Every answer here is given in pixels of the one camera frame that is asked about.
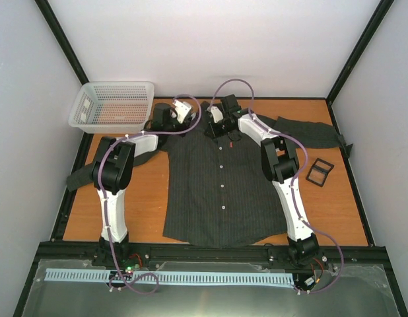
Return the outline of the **dark grey pinstriped shirt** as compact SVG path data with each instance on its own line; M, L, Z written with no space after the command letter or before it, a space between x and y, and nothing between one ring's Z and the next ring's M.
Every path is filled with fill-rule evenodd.
M257 100L254 110L261 115L303 122L332 123L323 100ZM309 167L299 176L299 188L309 224L318 230L316 236L322 246L338 243L341 246L366 245L366 238L360 221L357 204L341 151L332 149L308 149L297 152L300 162L307 160L312 164L321 158L335 165L329 173L324 187L316 186L306 180ZM167 153L159 152L145 164L133 169L131 181L125 192L125 223L132 242L173 243L174 239L163 235L166 220L168 196L172 193L172 181ZM240 181L228 187L219 184L213 189L216 195L211 207L203 206L206 221L221 220L230 223L234 220L246 225L255 218L255 213L246 212L240 217L234 205L245 198L246 175L241 171ZM100 238L102 232L102 212L96 188L90 184L77 190L69 220L63 235L64 241L92 242Z

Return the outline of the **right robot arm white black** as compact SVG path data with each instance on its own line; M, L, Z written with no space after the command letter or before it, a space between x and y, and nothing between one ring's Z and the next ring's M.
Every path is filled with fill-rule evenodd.
M275 188L287 222L290 262L295 267L306 265L320 247L300 195L300 163L296 148L302 144L270 128L250 109L241 108L233 94L221 98L219 104L210 101L204 111L210 136L239 131L259 145L263 175Z

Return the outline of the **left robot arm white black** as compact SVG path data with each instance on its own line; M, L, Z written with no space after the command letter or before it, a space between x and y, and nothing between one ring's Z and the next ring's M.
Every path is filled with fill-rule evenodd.
M134 135L101 138L92 162L92 181L100 198L102 232L97 262L124 265L129 261L129 233L125 223L125 191L131 181L135 159L158 149L157 132L183 129L184 118L176 104L159 103L145 129Z

